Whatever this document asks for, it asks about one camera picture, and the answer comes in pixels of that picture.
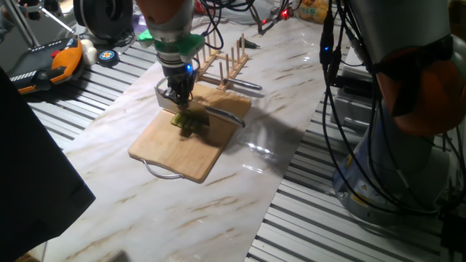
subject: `gray slatted surface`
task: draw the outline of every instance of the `gray slatted surface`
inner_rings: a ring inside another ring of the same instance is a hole
[[[417,218],[384,228],[352,216],[335,197],[334,165],[322,129],[322,102],[291,161],[245,261],[442,261],[442,223]],[[328,126],[338,161],[347,149]],[[362,134],[347,129],[356,146]]]
[[[113,68],[92,65],[76,81],[25,99],[41,123],[64,149],[156,61],[154,48],[135,42]]]

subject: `table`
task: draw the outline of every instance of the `table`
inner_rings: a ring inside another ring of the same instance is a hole
[[[154,64],[66,147],[97,199],[48,242],[46,262],[105,261],[119,250],[131,261],[244,260],[322,96],[322,28],[292,19],[265,36],[255,26],[220,29],[226,50],[242,32],[261,46],[248,50],[252,59],[238,79],[264,89],[234,90],[253,99],[248,126],[236,131],[203,184],[155,178],[127,154],[161,111],[154,85],[163,74]]]

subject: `knife blade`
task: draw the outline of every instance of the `knife blade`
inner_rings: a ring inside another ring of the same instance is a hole
[[[208,72],[205,72],[204,74],[207,74],[207,75],[210,75],[210,76],[214,76],[218,79],[220,79],[220,76],[217,76],[215,74],[211,74],[211,73],[208,73]],[[247,82],[247,81],[244,81],[244,80],[239,80],[239,79],[224,79],[225,82],[231,82],[233,84],[237,84],[241,87],[247,87],[247,88],[250,88],[252,90],[262,90],[262,87],[258,84],[254,84],[254,83],[251,83],[251,82]]]

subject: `green vegetable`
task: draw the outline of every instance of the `green vegetable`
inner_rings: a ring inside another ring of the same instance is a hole
[[[194,120],[190,118],[190,119],[188,119],[188,122],[185,123],[185,125],[184,125],[183,128],[184,128],[185,130],[190,130],[193,123],[194,123]]]
[[[192,132],[197,132],[201,128],[201,123],[198,121],[194,121],[191,125],[191,131]]]
[[[180,121],[178,122],[178,124],[176,126],[180,127],[180,128],[183,128],[185,123],[188,122],[188,117],[185,116],[185,115],[181,115],[181,118],[180,118]]]
[[[181,114],[178,113],[172,118],[172,121],[170,123],[172,125],[178,126],[178,123],[180,122],[180,119],[181,119]]]

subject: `robotic arm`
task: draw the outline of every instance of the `robotic arm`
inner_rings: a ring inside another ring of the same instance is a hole
[[[173,101],[183,110],[188,106],[195,73],[192,59],[204,47],[203,36],[191,34],[192,0],[137,0],[155,39],[157,58],[173,91]]]

